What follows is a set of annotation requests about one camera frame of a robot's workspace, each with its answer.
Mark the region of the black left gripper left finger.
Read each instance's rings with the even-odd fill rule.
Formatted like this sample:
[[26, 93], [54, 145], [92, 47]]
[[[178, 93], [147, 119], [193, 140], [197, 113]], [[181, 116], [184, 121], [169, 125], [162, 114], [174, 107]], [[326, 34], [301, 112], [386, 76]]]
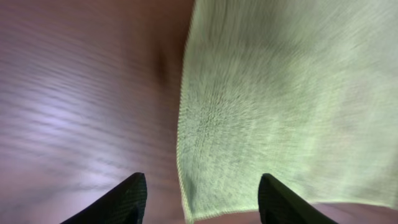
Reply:
[[146, 201], [146, 177], [136, 172], [62, 224], [141, 224]]

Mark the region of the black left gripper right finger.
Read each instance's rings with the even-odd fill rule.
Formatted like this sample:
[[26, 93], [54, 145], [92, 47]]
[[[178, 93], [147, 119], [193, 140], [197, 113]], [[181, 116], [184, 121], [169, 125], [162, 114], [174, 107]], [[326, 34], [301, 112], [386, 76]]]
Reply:
[[262, 224], [337, 224], [271, 174], [263, 174], [258, 190]]

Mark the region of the light green microfiber cloth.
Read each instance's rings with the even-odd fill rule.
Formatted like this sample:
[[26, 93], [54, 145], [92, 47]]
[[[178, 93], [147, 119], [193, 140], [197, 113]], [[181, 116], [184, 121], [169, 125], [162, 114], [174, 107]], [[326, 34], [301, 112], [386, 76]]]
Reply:
[[397, 1], [201, 0], [183, 60], [185, 219], [308, 202], [397, 208]]

